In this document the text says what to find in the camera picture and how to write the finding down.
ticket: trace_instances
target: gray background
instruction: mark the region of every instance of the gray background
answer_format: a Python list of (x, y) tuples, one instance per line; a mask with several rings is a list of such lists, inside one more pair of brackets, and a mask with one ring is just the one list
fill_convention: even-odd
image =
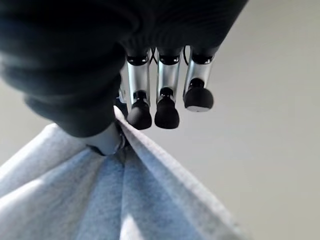
[[(188, 112), (180, 90), (180, 127), (144, 131), (257, 240), (320, 239), (319, 29), (319, 0), (249, 1), (216, 57), (214, 109)], [(186, 70), (183, 63), (180, 87)], [(153, 63), (152, 93), (156, 73)], [(48, 121), (2, 82), (0, 113), (4, 162)]]

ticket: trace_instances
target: gray cloth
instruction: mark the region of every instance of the gray cloth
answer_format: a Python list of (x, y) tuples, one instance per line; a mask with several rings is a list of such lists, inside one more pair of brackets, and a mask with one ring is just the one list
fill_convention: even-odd
[(0, 168), (1, 240), (244, 240), (228, 211), (115, 109), (103, 157), (47, 126)]

